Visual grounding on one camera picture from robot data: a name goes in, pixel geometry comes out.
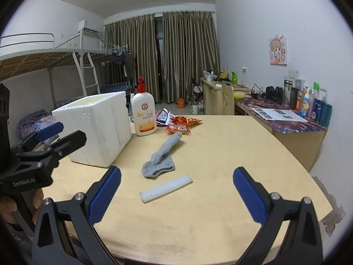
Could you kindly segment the person's left hand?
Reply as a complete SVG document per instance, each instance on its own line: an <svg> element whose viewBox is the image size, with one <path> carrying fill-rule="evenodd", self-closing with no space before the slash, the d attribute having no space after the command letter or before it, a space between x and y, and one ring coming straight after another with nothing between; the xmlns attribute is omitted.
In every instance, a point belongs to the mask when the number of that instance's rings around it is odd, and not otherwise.
<svg viewBox="0 0 353 265"><path fill-rule="evenodd" d="M9 224L18 224L19 219L14 214L19 211L23 218L30 218L33 224L36 224L38 214L43 204L44 192L42 188L36 189L32 196L32 205L28 209L18 209L17 203L8 196L1 196L1 218Z"/></svg>

